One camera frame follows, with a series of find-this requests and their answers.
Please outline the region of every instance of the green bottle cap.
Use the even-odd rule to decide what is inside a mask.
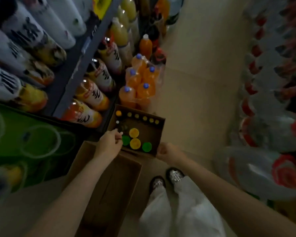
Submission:
[[[122,136],[123,146],[129,145],[130,143],[130,137],[128,135]]]
[[[150,152],[151,149],[152,149],[152,145],[151,145],[151,143],[150,143],[150,142],[145,142],[145,143],[143,143],[142,149],[143,149],[143,151],[145,151],[145,152]]]

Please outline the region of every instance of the person's right hand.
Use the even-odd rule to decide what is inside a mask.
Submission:
[[[179,168],[180,163],[187,158],[178,146],[165,142],[160,143],[156,157],[166,162],[169,166],[177,168]]]

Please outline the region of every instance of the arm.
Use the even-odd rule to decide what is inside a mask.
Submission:
[[[102,136],[94,158],[51,204],[26,237],[75,236],[96,183],[122,147],[121,138],[117,130],[107,131]]]
[[[206,170],[170,143],[157,158],[188,175],[238,236],[296,236],[296,224],[257,199]]]

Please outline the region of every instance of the forearm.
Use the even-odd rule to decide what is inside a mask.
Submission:
[[[296,236],[296,224],[191,159],[178,163],[240,236]]]
[[[75,236],[92,192],[113,159],[92,159],[39,219],[27,237]]]

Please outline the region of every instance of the metal shelf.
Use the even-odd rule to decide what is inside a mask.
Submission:
[[[95,15],[92,15],[87,21],[86,33],[77,38],[76,45],[67,51],[66,62],[54,69],[55,80],[45,89],[48,95],[48,102],[46,107],[41,111],[41,115],[61,118],[64,111],[70,106],[75,91],[83,80],[90,60],[105,35],[108,25],[114,17],[121,1],[112,0],[102,21]],[[91,39],[90,36],[95,28],[97,30]]]

